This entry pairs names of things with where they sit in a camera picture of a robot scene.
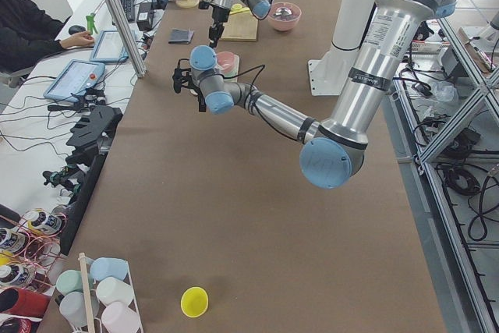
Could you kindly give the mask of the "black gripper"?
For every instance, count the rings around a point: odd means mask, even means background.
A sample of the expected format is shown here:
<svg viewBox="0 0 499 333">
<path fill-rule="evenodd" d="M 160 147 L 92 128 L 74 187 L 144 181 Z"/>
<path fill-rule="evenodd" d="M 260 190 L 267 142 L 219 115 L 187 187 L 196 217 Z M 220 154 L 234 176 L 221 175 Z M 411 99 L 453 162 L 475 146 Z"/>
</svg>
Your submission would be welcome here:
<svg viewBox="0 0 499 333">
<path fill-rule="evenodd" d="M 225 23 L 228 22 L 231 0 L 200 0 L 198 4 L 198 9 L 207 10 L 210 7 L 212 8 L 211 17 L 213 23 L 209 28 L 208 38 L 210 46 L 216 48 L 224 32 Z"/>
<path fill-rule="evenodd" d="M 206 112 L 207 105 L 206 105 L 205 98 L 204 98 L 200 88 L 197 87 L 193 82 L 191 68 L 182 68 L 181 67 L 182 61 L 188 61 L 188 59 L 187 58 L 180 58 L 177 61 L 177 65 L 176 65 L 176 67 L 174 69 L 174 73 L 172 75 L 173 90 L 177 94 L 180 94 L 182 89 L 187 89 L 191 93 L 195 93 L 196 98 L 198 100 L 198 111 L 199 112 Z"/>
</svg>

